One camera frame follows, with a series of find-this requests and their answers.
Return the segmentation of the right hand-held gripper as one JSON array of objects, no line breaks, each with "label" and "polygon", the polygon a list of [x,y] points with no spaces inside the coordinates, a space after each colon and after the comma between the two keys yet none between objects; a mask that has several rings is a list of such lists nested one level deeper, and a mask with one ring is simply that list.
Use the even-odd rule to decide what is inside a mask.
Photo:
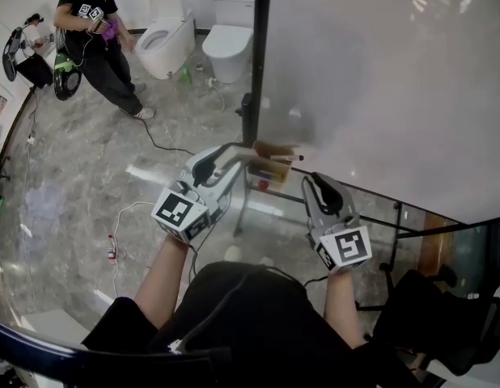
[{"label": "right hand-held gripper", "polygon": [[[304,176],[301,183],[306,206],[307,240],[329,272],[344,272],[359,267],[372,257],[368,229],[356,216],[347,188],[319,172]],[[339,220],[332,226],[327,216]]]}]

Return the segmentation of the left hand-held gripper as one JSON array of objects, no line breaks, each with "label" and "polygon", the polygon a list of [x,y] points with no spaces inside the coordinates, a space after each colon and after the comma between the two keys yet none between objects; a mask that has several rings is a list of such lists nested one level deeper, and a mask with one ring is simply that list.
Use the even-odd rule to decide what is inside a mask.
[{"label": "left hand-held gripper", "polygon": [[230,142],[194,155],[186,162],[189,172],[182,170],[171,187],[162,190],[151,216],[166,233],[190,243],[219,219],[219,201],[243,169],[241,160],[232,160],[224,168],[215,166],[231,146],[241,144]]}]

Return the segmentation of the person's right forearm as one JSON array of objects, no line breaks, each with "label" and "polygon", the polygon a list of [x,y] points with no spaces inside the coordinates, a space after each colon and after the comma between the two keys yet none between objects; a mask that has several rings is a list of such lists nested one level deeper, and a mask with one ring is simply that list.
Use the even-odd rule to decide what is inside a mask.
[{"label": "person's right forearm", "polygon": [[365,344],[355,305],[351,271],[328,277],[324,320],[352,349]]}]

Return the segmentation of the brown cardboard box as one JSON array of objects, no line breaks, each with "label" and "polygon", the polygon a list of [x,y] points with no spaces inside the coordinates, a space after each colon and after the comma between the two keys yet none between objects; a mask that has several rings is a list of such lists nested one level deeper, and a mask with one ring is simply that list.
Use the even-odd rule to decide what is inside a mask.
[{"label": "brown cardboard box", "polygon": [[292,145],[274,145],[264,141],[255,141],[253,149],[259,158],[252,160],[248,166],[248,174],[264,179],[269,183],[283,184],[292,167],[292,161],[287,159],[272,159],[273,156],[291,156],[294,154]]}]

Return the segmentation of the wooden platform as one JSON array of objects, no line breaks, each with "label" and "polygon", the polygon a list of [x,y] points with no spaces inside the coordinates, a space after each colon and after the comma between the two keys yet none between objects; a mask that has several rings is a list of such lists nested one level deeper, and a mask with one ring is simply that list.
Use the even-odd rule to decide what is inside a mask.
[{"label": "wooden platform", "polygon": [[[447,218],[427,214],[424,230],[453,226],[456,223]],[[442,233],[422,237],[417,270],[423,276],[436,276],[443,264],[449,265],[452,258],[453,233]]]}]

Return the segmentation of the white toilet with closed lid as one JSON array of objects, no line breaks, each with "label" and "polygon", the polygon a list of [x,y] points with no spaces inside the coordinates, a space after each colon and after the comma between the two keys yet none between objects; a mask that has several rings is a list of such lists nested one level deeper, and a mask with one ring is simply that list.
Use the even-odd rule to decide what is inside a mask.
[{"label": "white toilet with closed lid", "polygon": [[255,0],[214,0],[215,23],[202,44],[215,78],[236,83],[250,60]]}]

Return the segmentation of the white toilet with open lid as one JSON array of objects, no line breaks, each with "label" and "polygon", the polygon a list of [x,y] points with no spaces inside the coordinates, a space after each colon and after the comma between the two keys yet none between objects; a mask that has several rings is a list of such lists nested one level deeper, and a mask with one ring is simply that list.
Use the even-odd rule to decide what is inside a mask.
[{"label": "white toilet with open lid", "polygon": [[195,49],[194,17],[185,0],[149,0],[151,23],[135,53],[146,71],[165,80],[180,71]]}]

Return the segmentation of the person's black shirt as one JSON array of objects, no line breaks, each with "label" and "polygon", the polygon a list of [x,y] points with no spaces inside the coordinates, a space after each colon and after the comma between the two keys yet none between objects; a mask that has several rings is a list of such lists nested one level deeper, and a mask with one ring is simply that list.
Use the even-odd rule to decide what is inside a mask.
[{"label": "person's black shirt", "polygon": [[420,388],[395,353],[352,349],[316,312],[305,288],[272,269],[217,262],[205,266],[172,317],[157,329],[134,298],[119,297],[84,339],[90,350],[186,353],[225,348],[222,383],[243,388]]}]

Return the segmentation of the black mesh office chair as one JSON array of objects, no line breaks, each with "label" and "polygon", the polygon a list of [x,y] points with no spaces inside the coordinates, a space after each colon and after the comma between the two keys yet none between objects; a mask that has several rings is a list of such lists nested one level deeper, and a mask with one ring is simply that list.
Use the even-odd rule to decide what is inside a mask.
[{"label": "black mesh office chair", "polygon": [[359,311],[378,311],[372,339],[399,350],[423,354],[456,376],[491,362],[500,350],[500,298],[467,299],[443,292],[457,275],[444,264],[435,276],[407,271],[399,282],[388,279],[388,299],[379,306],[356,305]]}]

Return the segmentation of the black and green bag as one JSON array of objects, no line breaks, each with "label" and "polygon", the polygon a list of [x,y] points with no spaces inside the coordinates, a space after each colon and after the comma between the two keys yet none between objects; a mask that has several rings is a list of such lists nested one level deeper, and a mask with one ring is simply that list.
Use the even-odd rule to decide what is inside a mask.
[{"label": "black and green bag", "polygon": [[57,99],[72,98],[81,83],[82,73],[65,51],[58,51],[53,67],[53,89]]}]

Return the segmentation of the purple cloth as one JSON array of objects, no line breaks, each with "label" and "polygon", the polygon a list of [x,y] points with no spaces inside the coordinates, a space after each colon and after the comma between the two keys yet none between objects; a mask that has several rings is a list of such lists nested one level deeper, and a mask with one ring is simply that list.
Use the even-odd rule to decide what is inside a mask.
[{"label": "purple cloth", "polygon": [[116,19],[108,19],[103,21],[104,24],[107,24],[107,29],[101,34],[105,42],[109,42],[117,37],[118,31],[118,22]]}]

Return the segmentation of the white box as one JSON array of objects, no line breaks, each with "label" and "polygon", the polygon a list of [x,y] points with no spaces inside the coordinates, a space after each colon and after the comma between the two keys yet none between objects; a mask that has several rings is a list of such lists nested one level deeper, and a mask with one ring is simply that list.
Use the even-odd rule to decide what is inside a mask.
[{"label": "white box", "polygon": [[89,334],[89,330],[61,309],[26,314],[21,317],[20,322],[28,331],[63,344],[81,344]]}]

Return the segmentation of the black backpack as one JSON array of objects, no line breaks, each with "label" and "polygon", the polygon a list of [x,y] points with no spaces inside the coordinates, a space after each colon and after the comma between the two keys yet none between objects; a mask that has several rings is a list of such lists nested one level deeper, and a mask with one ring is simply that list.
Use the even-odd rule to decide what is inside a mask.
[{"label": "black backpack", "polygon": [[20,49],[22,34],[23,29],[21,27],[14,29],[10,34],[2,52],[2,67],[7,79],[10,82],[15,80],[17,74],[15,69],[15,54]]}]

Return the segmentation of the dark blue curved bar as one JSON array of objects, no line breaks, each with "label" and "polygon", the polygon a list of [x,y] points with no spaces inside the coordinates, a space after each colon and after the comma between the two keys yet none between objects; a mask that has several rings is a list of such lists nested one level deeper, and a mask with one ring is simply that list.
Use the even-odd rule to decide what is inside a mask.
[{"label": "dark blue curved bar", "polygon": [[217,386],[231,364],[228,349],[185,354],[120,354],[43,339],[0,322],[0,358],[33,373],[78,387]]}]

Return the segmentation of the whiteboard with black frame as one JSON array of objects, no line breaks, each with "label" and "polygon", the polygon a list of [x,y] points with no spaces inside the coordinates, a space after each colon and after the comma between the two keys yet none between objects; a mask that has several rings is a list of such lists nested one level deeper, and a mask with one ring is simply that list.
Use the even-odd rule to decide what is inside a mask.
[{"label": "whiteboard with black frame", "polygon": [[243,137],[467,225],[500,220],[500,0],[256,0]]}]

